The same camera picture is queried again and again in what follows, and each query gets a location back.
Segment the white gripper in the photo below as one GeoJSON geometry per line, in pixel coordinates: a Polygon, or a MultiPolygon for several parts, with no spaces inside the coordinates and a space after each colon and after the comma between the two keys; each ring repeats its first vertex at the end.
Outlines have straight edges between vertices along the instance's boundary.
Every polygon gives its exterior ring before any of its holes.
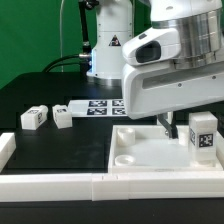
{"type": "Polygon", "coordinates": [[[150,28],[122,49],[122,96],[132,119],[158,115],[170,139],[174,122],[162,113],[224,100],[224,41],[216,31],[192,35],[150,28]]]}

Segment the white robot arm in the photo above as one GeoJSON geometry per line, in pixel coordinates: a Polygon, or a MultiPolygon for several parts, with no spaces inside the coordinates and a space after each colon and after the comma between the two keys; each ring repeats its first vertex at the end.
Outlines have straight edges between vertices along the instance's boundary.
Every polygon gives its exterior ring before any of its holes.
{"type": "Polygon", "coordinates": [[[80,17],[94,9],[97,44],[83,32],[87,79],[119,85],[132,119],[155,115],[178,136],[165,114],[224,100],[222,0],[139,0],[151,27],[135,36],[130,0],[79,0],[80,17]]]}

